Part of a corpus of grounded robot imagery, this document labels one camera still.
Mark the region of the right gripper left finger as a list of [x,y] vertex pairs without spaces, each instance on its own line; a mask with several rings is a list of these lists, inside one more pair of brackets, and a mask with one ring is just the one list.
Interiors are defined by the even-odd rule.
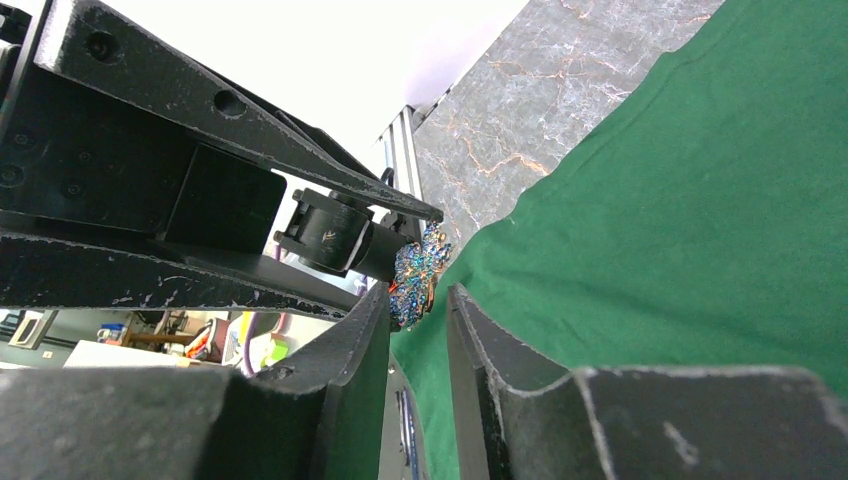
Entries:
[[252,377],[224,367],[1,377],[5,479],[374,479],[388,292]]

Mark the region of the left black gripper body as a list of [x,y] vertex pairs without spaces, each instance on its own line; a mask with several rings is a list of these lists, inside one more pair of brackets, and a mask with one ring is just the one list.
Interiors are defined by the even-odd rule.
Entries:
[[262,251],[281,171],[39,68],[43,16],[1,8],[2,208],[78,235]]

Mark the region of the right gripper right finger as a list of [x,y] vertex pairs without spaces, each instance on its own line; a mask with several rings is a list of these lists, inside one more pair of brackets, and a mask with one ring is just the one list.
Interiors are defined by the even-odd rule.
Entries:
[[784,366],[568,369],[448,291],[464,479],[843,479],[847,412]]

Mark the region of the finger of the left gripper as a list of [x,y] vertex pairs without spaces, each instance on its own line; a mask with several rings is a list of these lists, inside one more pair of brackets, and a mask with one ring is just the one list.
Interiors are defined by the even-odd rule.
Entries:
[[1,233],[5,308],[284,311],[337,321],[357,301],[264,255]]
[[415,218],[443,213],[353,170],[192,58],[101,1],[47,1],[39,68],[176,124],[259,166]]

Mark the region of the green cloth garment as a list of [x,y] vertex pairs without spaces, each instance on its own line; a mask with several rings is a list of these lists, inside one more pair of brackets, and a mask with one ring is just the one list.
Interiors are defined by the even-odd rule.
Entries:
[[800,366],[847,393],[847,5],[727,1],[477,232],[392,342],[460,466],[447,290],[568,367]]

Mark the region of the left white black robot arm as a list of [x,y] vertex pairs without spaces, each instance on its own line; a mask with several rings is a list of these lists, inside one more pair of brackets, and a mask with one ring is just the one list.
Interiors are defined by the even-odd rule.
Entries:
[[1,8],[1,304],[337,319],[442,212],[100,1]]

